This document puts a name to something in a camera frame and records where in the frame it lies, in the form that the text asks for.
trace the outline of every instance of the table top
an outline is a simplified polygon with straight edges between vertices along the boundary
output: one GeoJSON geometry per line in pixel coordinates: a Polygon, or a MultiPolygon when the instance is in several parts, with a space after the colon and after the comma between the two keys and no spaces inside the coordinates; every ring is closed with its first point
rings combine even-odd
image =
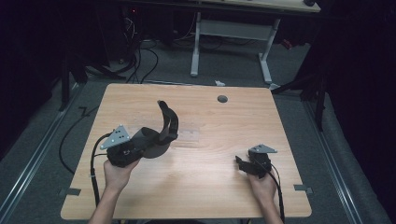
{"type": "Polygon", "coordinates": [[[303,0],[200,0],[205,3],[220,3],[246,7],[265,7],[299,12],[320,12],[318,4],[307,6],[303,0]]]}
{"type": "MultiPolygon", "coordinates": [[[[248,149],[258,144],[277,150],[269,157],[279,171],[286,217],[310,216],[305,192],[294,189],[302,180],[268,89],[110,84],[70,186],[81,192],[66,196],[64,219],[89,219],[95,208],[90,159],[97,139],[120,124],[130,135],[143,126],[159,132],[163,116],[158,100],[177,113],[178,139],[161,157],[143,158],[134,168],[114,218],[261,217],[247,175],[234,160],[248,161],[248,149]],[[220,95],[228,101],[220,103],[220,95]]],[[[105,160],[99,156],[94,163],[100,195],[105,160]]]]}

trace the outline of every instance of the black object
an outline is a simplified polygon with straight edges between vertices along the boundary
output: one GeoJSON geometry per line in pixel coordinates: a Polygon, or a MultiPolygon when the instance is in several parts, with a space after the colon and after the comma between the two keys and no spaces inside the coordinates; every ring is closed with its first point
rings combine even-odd
{"type": "Polygon", "coordinates": [[[125,167],[142,157],[147,159],[157,158],[166,152],[172,141],[177,139],[177,114],[164,101],[158,101],[158,105],[163,112],[163,130],[161,133],[143,127],[130,141],[110,147],[107,150],[107,157],[111,164],[125,167]]]}
{"type": "Polygon", "coordinates": [[[304,0],[304,3],[307,6],[312,7],[315,4],[315,0],[304,0]]]}
{"type": "Polygon", "coordinates": [[[249,151],[248,155],[250,162],[242,161],[241,158],[235,156],[236,163],[239,165],[239,170],[250,175],[257,175],[259,178],[265,177],[265,175],[271,171],[271,160],[267,153],[249,151]]]}

